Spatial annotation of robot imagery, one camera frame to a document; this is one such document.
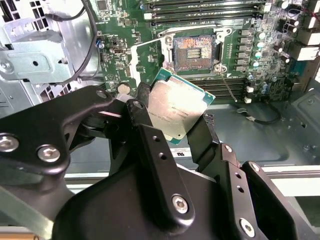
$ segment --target integrated circuit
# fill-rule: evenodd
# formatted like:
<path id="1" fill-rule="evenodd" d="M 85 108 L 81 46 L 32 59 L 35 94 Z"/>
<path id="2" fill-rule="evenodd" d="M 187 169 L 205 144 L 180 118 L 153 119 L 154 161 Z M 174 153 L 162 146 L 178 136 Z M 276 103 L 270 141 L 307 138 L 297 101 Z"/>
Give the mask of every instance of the integrated circuit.
<path id="1" fill-rule="evenodd" d="M 103 11 L 103 10 L 107 10 L 108 9 L 108 6 L 107 6 L 107 3 L 105 0 L 99 0 L 96 2 L 97 6 L 98 6 L 98 9 L 100 11 Z"/>
<path id="2" fill-rule="evenodd" d="M 214 35 L 175 37 L 174 69 L 177 72 L 212 69 L 215 40 Z"/>

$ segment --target wire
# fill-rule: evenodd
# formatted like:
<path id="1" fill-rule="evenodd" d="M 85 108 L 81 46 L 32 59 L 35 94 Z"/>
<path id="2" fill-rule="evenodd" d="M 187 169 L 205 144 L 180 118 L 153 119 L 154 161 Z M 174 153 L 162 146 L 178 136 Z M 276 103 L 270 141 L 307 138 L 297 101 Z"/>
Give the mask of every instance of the wire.
<path id="1" fill-rule="evenodd" d="M 82 14 L 84 14 L 84 12 L 86 11 L 85 7 L 83 7 L 80 12 L 78 12 L 75 16 L 70 16 L 70 17 L 61 17 L 52 13 L 48 13 L 45 16 L 49 19 L 52 19 L 54 21 L 57 22 L 65 22 L 65 21 L 72 21 L 75 20 L 77 18 L 79 18 Z"/>
<path id="2" fill-rule="evenodd" d="M 76 81 L 77 78 L 80 77 L 81 73 L 86 69 L 86 67 L 88 66 L 88 63 L 91 59 L 92 53 L 94 52 L 94 50 L 96 49 L 96 44 L 97 44 L 97 37 L 98 37 L 98 30 L 97 30 L 97 26 L 95 23 L 95 18 L 92 14 L 92 12 L 90 11 L 90 8 L 86 2 L 86 0 L 81 0 L 81 2 L 83 3 L 83 7 L 86 11 L 86 13 L 88 14 L 88 18 L 89 18 L 89 22 L 90 22 L 90 26 L 92 29 L 92 40 L 89 46 L 89 50 L 87 55 L 85 56 L 81 66 L 79 67 L 79 69 L 77 71 L 75 71 L 74 75 L 72 77 L 70 77 L 69 79 L 63 81 L 63 82 L 57 82 L 56 84 L 58 85 L 66 85 L 72 81 Z"/>
<path id="3" fill-rule="evenodd" d="M 221 74 L 221 79 L 222 79 L 224 85 L 226 86 L 226 88 L 228 89 L 229 94 L 231 95 L 231 97 L 233 98 L 233 100 L 234 100 L 235 102 L 238 102 L 238 100 L 236 99 L 235 95 L 232 93 L 231 88 L 229 87 L 227 81 L 225 80 L 225 78 L 224 78 L 224 76 L 223 76 L 222 74 Z"/>
<path id="4" fill-rule="evenodd" d="M 81 79 L 82 79 L 83 81 L 93 80 L 93 79 L 98 75 L 98 73 L 99 73 L 99 71 L 100 71 L 100 67 L 101 67 L 100 48 L 97 47 L 97 48 L 96 48 L 96 51 L 97 51 L 97 54 L 98 54 L 98 66 L 97 66 L 97 68 L 96 68 L 96 71 L 95 71 L 95 73 L 94 73 L 92 76 L 83 76 L 83 77 L 81 77 Z"/>
<path id="5" fill-rule="evenodd" d="M 261 125 L 275 124 L 276 122 L 281 120 L 281 112 L 275 106 L 273 106 L 269 101 L 266 100 L 265 103 L 269 106 L 269 108 L 271 110 L 273 110 L 276 113 L 275 119 L 270 120 L 270 121 L 258 120 L 255 117 L 251 116 L 245 108 L 239 108 L 236 112 L 244 115 L 246 117 L 246 119 L 248 119 L 249 121 L 252 121 L 252 122 L 255 122 L 255 123 L 261 124 Z"/>

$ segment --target screw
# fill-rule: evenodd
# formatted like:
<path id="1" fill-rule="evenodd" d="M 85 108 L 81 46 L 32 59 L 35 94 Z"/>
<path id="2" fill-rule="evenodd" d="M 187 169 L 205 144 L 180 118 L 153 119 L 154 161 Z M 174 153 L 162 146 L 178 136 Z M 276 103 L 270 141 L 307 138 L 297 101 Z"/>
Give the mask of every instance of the screw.
<path id="1" fill-rule="evenodd" d="M 188 211 L 188 203 L 183 197 L 173 196 L 172 203 L 179 213 L 185 214 Z"/>
<path id="2" fill-rule="evenodd" d="M 309 100 L 308 100 L 308 104 L 309 104 L 309 105 L 314 104 L 314 102 L 315 102 L 315 101 L 314 101 L 314 100 L 312 100 L 312 99 L 309 99 Z"/>
<path id="3" fill-rule="evenodd" d="M 304 145 L 303 149 L 306 150 L 306 151 L 309 151 L 310 150 L 310 145 Z"/>
<path id="4" fill-rule="evenodd" d="M 260 168 L 255 163 L 252 163 L 251 166 L 254 168 L 255 171 L 260 171 Z"/>
<path id="5" fill-rule="evenodd" d="M 16 150 L 19 147 L 19 141 L 8 135 L 0 136 L 0 152 L 9 153 Z"/>
<path id="6" fill-rule="evenodd" d="M 98 90 L 96 91 L 96 94 L 100 97 L 100 98 L 103 98 L 103 99 L 106 99 L 107 98 L 107 95 L 101 91 L 101 90 Z"/>
<path id="7" fill-rule="evenodd" d="M 228 152 L 229 152 L 229 153 L 232 153 L 232 149 L 231 149 L 231 147 L 229 147 L 228 145 L 224 145 L 224 147 L 225 147 L 225 149 L 227 149 L 227 150 L 228 150 Z"/>
<path id="8" fill-rule="evenodd" d="M 255 77 L 250 73 L 247 77 L 248 80 L 252 81 Z"/>
<path id="9" fill-rule="evenodd" d="M 250 237 L 253 238 L 255 234 L 254 227 L 251 225 L 250 222 L 245 220 L 244 218 L 240 218 L 240 226 L 242 230 Z"/>
<path id="10" fill-rule="evenodd" d="M 104 49 L 105 46 L 106 46 L 106 45 L 105 45 L 103 42 L 100 42 L 100 43 L 98 44 L 98 48 L 100 48 L 100 49 Z"/>
<path id="11" fill-rule="evenodd" d="M 9 62 L 4 61 L 4 62 L 1 63 L 1 67 L 3 69 L 10 69 L 11 68 L 11 64 Z"/>
<path id="12" fill-rule="evenodd" d="M 53 163 L 60 158 L 60 152 L 54 146 L 43 146 L 38 151 L 38 157 L 47 163 Z"/>

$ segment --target green circuit board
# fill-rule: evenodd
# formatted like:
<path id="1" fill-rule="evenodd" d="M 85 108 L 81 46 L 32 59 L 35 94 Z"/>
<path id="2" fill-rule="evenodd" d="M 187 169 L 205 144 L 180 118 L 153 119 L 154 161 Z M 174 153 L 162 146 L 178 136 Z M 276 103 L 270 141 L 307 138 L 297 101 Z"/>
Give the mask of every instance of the green circuit board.
<path id="1" fill-rule="evenodd" d="M 227 84 L 239 102 L 283 101 L 306 66 L 290 56 L 303 0 L 89 1 L 109 92 L 134 96 L 163 67 L 217 100 L 232 100 Z"/>

